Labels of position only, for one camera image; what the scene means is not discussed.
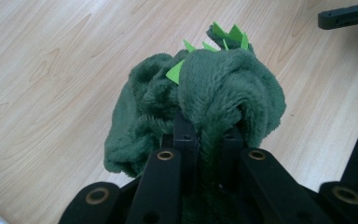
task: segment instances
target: wooden floor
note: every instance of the wooden floor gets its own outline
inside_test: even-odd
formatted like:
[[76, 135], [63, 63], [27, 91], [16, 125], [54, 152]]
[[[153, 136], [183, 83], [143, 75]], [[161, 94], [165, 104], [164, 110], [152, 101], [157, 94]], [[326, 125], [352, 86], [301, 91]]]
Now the wooden floor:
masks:
[[358, 136], [358, 26], [324, 31], [320, 11], [358, 1], [0, 0], [0, 215], [57, 223], [103, 168], [103, 141], [130, 70], [198, 48], [237, 23], [280, 81], [282, 125], [262, 144], [302, 185], [339, 180]]

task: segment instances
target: brass grommet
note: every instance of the brass grommet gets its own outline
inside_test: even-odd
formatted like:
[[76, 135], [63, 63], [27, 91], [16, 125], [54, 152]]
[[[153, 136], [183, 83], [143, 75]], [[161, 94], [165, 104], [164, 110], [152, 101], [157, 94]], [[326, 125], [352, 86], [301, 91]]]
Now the brass grommet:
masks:
[[353, 189], [342, 186], [334, 186], [333, 194], [344, 203], [358, 204], [358, 193]]
[[266, 154], [260, 150], [252, 150], [249, 152], [249, 157], [254, 160], [262, 161], [266, 159]]
[[[102, 193], [103, 195], [101, 197], [96, 197], [96, 195], [95, 195], [96, 193]], [[103, 203], [104, 201], [107, 200], [108, 197], [109, 197], [109, 189], [99, 187], [99, 188], [96, 188], [96, 189], [90, 191], [86, 195], [86, 203], [91, 204], [91, 205]]]
[[168, 161], [174, 157], [171, 151], [161, 151], [157, 154], [157, 158], [162, 161]]

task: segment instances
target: black metal bracket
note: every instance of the black metal bracket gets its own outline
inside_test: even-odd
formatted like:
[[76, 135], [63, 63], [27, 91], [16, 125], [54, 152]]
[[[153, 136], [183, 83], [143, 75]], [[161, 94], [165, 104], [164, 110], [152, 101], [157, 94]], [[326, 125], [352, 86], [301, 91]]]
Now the black metal bracket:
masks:
[[[316, 193], [297, 184], [268, 151], [248, 148], [237, 127], [222, 141], [219, 188], [235, 197], [240, 223], [358, 224], [358, 145], [341, 181]], [[191, 123], [177, 113], [173, 134], [163, 136], [142, 176], [122, 189], [104, 182], [83, 188], [60, 224], [181, 223], [182, 195], [199, 191], [199, 150]]]
[[318, 26], [324, 30], [358, 24], [358, 5], [324, 11], [318, 15]]

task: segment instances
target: green knitted fabric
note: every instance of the green knitted fabric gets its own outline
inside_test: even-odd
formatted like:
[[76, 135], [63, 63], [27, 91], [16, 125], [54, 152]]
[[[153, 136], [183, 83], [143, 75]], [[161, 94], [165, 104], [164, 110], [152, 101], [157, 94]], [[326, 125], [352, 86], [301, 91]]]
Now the green knitted fabric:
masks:
[[[208, 36], [221, 48], [222, 38]], [[249, 147], [278, 127], [285, 109], [282, 88], [257, 60], [253, 48], [179, 51], [157, 54], [135, 66], [124, 86], [105, 141], [104, 166], [110, 172], [142, 174], [162, 135], [172, 133], [175, 111], [182, 109], [200, 137], [200, 195], [183, 199], [183, 223], [238, 223], [231, 196], [218, 189], [219, 153], [224, 133], [236, 123]], [[185, 59], [179, 85], [165, 75]]]

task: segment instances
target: green felt spike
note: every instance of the green felt spike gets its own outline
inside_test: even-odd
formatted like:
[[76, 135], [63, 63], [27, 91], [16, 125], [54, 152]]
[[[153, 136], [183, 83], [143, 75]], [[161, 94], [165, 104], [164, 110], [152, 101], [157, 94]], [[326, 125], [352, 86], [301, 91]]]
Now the green felt spike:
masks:
[[213, 22], [212, 32], [220, 37], [227, 37], [226, 32], [215, 21]]
[[174, 83], [176, 83], [178, 85], [179, 85], [179, 73], [180, 73], [180, 69], [182, 68], [182, 65], [183, 65], [184, 61], [185, 60], [182, 60], [181, 62], [179, 62], [176, 66], [171, 68], [171, 70], [168, 71], [167, 74], [165, 75], [172, 82], [174, 82]]
[[242, 41], [241, 41], [241, 48], [248, 49], [249, 48], [249, 39], [246, 33], [243, 33]]
[[188, 43], [186, 40], [183, 40], [183, 42], [185, 43], [185, 47], [188, 50], [188, 52], [192, 52], [192, 51], [196, 50], [196, 48], [194, 46], [192, 46], [190, 43]]
[[227, 45], [227, 43], [226, 43], [226, 40], [225, 40], [225, 39], [223, 39], [223, 44], [225, 44], [225, 49], [226, 49], [226, 50], [229, 50], [228, 45]]
[[228, 34], [228, 37], [232, 40], [241, 42], [243, 34], [242, 34], [242, 31], [240, 30], [240, 28], [236, 24], [234, 24], [234, 26], [231, 28], [231, 30]]
[[208, 49], [210, 51], [213, 51], [213, 52], [217, 52], [218, 50], [215, 49], [214, 47], [212, 47], [211, 45], [205, 43], [204, 41], [202, 41], [202, 46], [205, 48], [205, 49]]

